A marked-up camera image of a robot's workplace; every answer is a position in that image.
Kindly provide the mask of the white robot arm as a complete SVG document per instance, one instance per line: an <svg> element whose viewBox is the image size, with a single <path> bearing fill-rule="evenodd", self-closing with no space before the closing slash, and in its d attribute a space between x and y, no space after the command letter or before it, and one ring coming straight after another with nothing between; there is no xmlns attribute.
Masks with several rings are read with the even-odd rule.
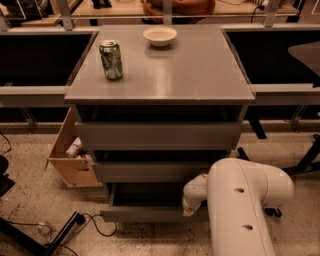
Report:
<svg viewBox="0 0 320 256"><path fill-rule="evenodd" d="M213 256L276 256L263 210L279 208L293 195L283 170L225 158L184 186L183 215L207 202Z"/></svg>

